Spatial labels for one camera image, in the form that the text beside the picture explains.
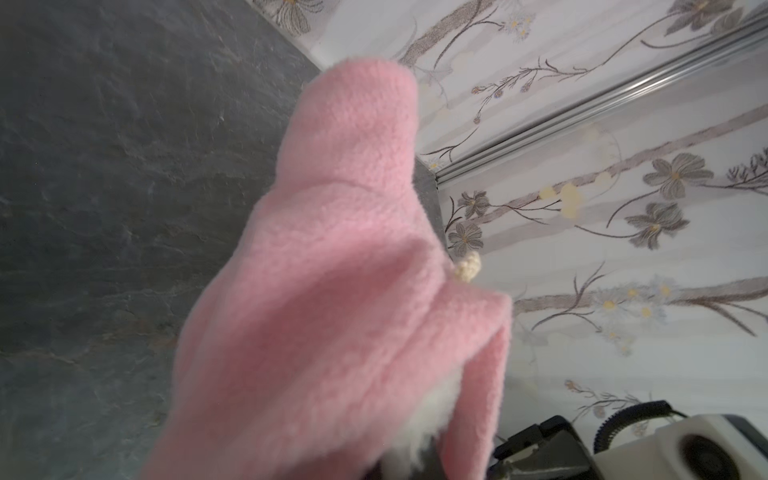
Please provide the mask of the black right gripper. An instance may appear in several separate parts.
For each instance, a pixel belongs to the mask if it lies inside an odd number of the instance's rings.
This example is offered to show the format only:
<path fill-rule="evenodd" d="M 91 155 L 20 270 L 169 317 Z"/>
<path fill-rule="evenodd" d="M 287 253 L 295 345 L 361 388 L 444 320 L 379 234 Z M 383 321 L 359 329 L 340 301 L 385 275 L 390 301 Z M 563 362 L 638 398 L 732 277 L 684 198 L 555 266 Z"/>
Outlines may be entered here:
<path fill-rule="evenodd" d="M 598 471 L 572 424 L 553 416 L 509 437 L 495 448 L 489 479 L 598 480 Z"/>

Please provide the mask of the white plush teddy bear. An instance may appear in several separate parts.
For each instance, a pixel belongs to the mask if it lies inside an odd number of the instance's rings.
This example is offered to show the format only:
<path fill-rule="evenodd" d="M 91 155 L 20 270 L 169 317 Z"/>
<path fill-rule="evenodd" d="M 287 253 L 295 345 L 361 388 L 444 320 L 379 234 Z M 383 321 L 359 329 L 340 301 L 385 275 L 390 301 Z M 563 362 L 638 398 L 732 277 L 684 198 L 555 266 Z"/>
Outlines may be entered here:
<path fill-rule="evenodd" d="M 424 469 L 427 450 L 452 419 L 462 378 L 463 369 L 456 369 L 418 402 L 381 458 L 382 479 L 410 479 Z"/>

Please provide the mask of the pink fleece teddy hoodie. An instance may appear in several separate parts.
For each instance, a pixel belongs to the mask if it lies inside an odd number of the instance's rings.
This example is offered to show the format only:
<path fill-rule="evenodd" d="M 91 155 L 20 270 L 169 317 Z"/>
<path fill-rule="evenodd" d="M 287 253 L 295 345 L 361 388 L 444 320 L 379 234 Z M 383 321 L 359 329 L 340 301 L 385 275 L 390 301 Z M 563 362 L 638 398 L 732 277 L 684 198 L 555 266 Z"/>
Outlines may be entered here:
<path fill-rule="evenodd" d="M 413 186 L 418 87 L 356 59 L 304 90 L 222 270 L 186 319 L 145 479 L 400 472 L 410 417 L 450 479 L 481 479 L 512 302 L 461 279 Z"/>

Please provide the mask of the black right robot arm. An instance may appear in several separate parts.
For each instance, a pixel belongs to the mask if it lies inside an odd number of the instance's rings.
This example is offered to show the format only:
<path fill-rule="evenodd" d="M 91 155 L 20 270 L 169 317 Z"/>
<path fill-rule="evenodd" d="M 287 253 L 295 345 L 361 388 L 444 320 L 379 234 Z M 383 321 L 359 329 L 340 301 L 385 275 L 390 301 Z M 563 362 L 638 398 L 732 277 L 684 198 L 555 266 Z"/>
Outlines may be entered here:
<path fill-rule="evenodd" d="M 488 479 L 765 479 L 767 437 L 738 415 L 688 417 L 668 402 L 613 414 L 588 446 L 554 416 L 493 453 Z"/>

